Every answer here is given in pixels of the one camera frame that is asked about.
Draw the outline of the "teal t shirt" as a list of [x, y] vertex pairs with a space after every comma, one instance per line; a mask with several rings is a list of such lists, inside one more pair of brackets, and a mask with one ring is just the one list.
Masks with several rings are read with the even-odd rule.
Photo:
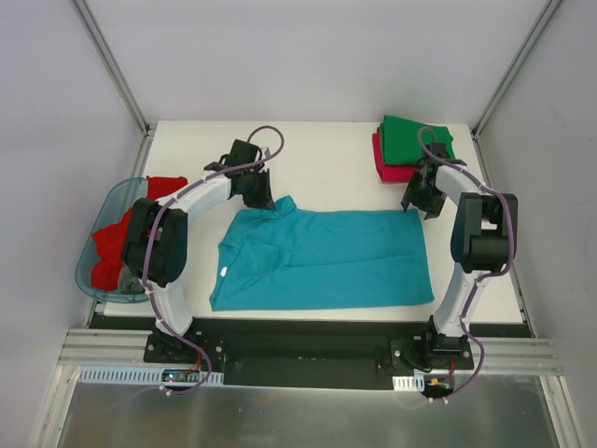
[[218, 246], [215, 311], [311, 311], [433, 301], [414, 210], [316, 212], [290, 196], [243, 209]]

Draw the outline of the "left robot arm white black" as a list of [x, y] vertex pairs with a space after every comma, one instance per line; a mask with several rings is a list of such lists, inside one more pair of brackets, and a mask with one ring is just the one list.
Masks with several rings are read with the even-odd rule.
[[121, 252], [124, 266], [144, 288], [157, 328], [169, 333], [164, 350], [175, 362], [195, 357], [196, 339], [187, 334], [193, 317], [181, 277], [187, 263], [189, 226], [216, 205], [234, 196], [249, 208], [271, 210], [272, 155], [236, 139], [230, 152], [204, 167], [194, 182], [157, 200], [134, 202]]

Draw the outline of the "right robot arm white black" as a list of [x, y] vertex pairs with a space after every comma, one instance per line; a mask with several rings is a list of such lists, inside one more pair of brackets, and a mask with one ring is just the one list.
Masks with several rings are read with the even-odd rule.
[[431, 219], [447, 200], [456, 206], [450, 240], [454, 269], [432, 322], [438, 335], [460, 338], [489, 281], [512, 268], [519, 201], [483, 184], [462, 161], [450, 157], [445, 144], [426, 144], [420, 171], [412, 175], [401, 205]]

